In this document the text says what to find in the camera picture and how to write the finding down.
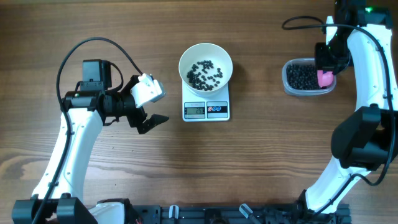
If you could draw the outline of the pink scoop blue handle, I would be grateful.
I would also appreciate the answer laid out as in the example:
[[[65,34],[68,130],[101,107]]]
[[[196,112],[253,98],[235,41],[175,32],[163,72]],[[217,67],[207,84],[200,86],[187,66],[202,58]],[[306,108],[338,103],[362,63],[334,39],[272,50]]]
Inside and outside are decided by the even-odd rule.
[[[317,71],[318,85],[320,88],[328,87],[333,83],[334,74],[331,71]]]

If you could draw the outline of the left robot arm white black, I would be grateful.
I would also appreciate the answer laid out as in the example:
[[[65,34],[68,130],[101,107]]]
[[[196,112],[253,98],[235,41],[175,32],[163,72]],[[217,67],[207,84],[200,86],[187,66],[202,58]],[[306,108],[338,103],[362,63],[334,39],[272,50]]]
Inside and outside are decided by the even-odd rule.
[[[139,223],[140,217],[128,200],[106,200],[89,210],[83,203],[83,186],[90,155],[106,118],[125,116],[130,127],[145,134],[168,120],[148,116],[143,106],[165,95],[161,82],[152,75],[134,75],[128,83],[112,88],[107,60],[84,60],[83,79],[62,100],[60,132],[49,164],[28,200],[17,200],[14,223],[46,223],[56,214],[59,223]]]

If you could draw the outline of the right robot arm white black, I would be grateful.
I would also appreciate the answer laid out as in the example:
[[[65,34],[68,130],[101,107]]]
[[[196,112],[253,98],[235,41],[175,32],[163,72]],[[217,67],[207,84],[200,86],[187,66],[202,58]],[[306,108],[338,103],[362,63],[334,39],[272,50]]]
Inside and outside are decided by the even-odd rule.
[[[365,1],[336,1],[333,21],[322,24],[327,41],[315,46],[315,66],[338,74],[352,65],[356,108],[331,138],[332,158],[305,191],[312,218],[335,213],[359,180],[379,185],[397,155],[397,82],[391,57],[392,18]]]

